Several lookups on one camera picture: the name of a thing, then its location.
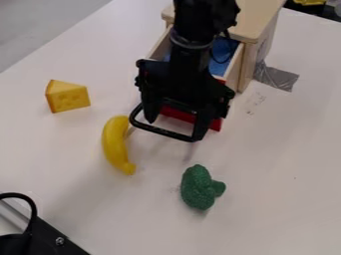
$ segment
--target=toy banana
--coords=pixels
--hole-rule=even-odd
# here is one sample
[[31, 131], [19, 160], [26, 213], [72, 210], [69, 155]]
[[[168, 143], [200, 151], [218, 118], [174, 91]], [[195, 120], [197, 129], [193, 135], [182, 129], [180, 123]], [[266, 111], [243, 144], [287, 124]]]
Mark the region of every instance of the toy banana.
[[107, 160], [126, 175], [133, 175], [136, 166], [128, 160], [125, 146], [129, 119], [125, 116], [113, 117], [106, 123], [102, 133], [102, 146]]

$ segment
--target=cable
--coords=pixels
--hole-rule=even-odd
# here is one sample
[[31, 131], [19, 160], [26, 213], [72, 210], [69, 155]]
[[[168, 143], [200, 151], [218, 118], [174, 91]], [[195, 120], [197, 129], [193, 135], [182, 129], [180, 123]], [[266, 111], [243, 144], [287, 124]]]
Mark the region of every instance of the cable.
[[[230, 36], [229, 36], [227, 30], [225, 30], [225, 31], [223, 32], [223, 34], [224, 34], [224, 36], [225, 36], [225, 38], [226, 38], [227, 44], [229, 45], [229, 46], [228, 46], [228, 49], [231, 49], [230, 44], [229, 44]], [[212, 57], [212, 59], [213, 59], [215, 62], [217, 62], [218, 64], [225, 64], [226, 62], [230, 61], [231, 58], [232, 58], [232, 54], [229, 54], [229, 55], [227, 56], [227, 58], [226, 58], [224, 61], [219, 61], [218, 59], [215, 58], [215, 56], [214, 56], [214, 54], [213, 54], [213, 48], [211, 48], [211, 49], [209, 50], [209, 54], [210, 54], [210, 56]]]

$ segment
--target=toy broccoli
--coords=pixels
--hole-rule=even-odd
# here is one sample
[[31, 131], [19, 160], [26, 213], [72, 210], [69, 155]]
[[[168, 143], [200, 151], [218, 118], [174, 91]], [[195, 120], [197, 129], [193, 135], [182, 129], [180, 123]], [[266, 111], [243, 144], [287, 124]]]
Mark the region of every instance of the toy broccoli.
[[181, 197], [189, 207], [207, 210], [225, 190], [225, 183], [212, 180], [208, 170], [202, 165], [196, 164], [182, 175]]

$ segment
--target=yellow cheese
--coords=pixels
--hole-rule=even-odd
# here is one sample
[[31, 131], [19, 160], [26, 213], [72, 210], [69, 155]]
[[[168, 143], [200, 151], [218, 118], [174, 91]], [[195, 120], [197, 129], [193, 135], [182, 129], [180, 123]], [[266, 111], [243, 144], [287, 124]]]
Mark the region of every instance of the yellow cheese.
[[45, 93], [52, 113], [88, 107], [90, 99], [85, 86], [51, 80]]

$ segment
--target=gray floor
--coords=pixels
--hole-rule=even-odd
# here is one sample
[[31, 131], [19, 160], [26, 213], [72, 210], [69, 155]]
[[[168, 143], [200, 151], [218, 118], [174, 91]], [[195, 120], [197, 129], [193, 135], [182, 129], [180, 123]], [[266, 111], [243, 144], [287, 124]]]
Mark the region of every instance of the gray floor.
[[0, 0], [0, 73], [111, 0]]

